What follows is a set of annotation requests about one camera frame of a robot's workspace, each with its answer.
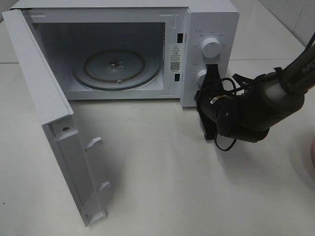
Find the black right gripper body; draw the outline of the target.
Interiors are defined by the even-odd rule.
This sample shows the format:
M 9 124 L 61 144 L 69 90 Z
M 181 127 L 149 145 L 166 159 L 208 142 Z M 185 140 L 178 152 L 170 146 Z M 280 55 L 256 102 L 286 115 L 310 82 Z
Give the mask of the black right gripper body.
M 205 131 L 205 139 L 213 140 L 218 133 L 228 136 L 228 110 L 221 83 L 205 85 L 196 94 L 197 111 Z

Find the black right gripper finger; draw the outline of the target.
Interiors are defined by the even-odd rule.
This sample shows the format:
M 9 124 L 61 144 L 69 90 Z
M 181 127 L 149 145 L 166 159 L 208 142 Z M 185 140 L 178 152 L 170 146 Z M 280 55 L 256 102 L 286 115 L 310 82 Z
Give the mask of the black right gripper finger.
M 221 83 L 218 64 L 206 64 L 206 74 L 202 86 L 214 86 Z

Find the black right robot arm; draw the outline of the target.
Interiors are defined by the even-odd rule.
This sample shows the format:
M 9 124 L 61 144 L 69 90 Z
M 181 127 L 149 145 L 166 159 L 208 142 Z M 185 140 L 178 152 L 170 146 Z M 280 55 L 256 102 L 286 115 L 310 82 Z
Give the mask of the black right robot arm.
M 315 38 L 286 68 L 254 79 L 234 74 L 221 78 L 217 64 L 207 64 L 196 108 L 206 140 L 218 135 L 256 143 L 269 129 L 302 108 L 305 94 L 315 85 Z

